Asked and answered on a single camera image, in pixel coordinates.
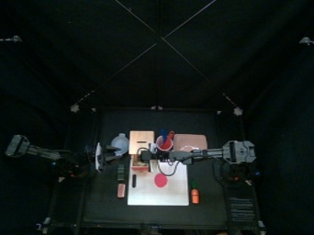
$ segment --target wooden block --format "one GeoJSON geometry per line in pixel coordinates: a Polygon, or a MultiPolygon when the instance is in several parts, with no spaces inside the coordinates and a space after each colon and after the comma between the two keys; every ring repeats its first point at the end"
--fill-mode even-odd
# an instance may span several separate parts
{"type": "Polygon", "coordinates": [[[138,154],[139,148],[148,149],[148,144],[155,142],[155,133],[151,130],[131,130],[128,154],[138,154]]]}

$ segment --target orange object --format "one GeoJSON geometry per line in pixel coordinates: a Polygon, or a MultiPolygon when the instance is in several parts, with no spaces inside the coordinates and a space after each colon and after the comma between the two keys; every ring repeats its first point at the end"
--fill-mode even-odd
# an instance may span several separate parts
{"type": "Polygon", "coordinates": [[[192,204],[199,204],[201,202],[199,190],[195,188],[191,190],[191,202],[192,204]]]}

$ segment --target black wall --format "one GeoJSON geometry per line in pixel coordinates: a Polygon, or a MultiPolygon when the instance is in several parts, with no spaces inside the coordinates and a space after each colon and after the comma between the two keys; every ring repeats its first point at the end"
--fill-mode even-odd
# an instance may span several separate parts
{"type": "Polygon", "coordinates": [[[271,234],[313,234],[314,48],[270,84],[246,115],[262,168],[262,217],[271,234]]]}

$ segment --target pink object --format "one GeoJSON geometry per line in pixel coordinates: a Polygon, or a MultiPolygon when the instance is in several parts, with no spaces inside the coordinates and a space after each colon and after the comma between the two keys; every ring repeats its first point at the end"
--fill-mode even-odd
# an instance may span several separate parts
{"type": "Polygon", "coordinates": [[[158,173],[155,176],[155,185],[156,187],[164,187],[168,183],[168,178],[162,173],[158,173]]]}

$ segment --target red object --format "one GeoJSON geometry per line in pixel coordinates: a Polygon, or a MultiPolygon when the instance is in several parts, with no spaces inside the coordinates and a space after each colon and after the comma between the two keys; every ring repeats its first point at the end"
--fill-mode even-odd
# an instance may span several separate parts
{"type": "Polygon", "coordinates": [[[159,146],[160,149],[167,150],[171,147],[171,145],[172,145],[172,137],[174,137],[174,131],[170,132],[170,135],[168,135],[168,137],[166,139],[164,144],[159,146]]]}
{"type": "Polygon", "coordinates": [[[156,187],[164,187],[168,183],[168,178],[162,173],[158,173],[155,176],[155,185],[156,187]]]}

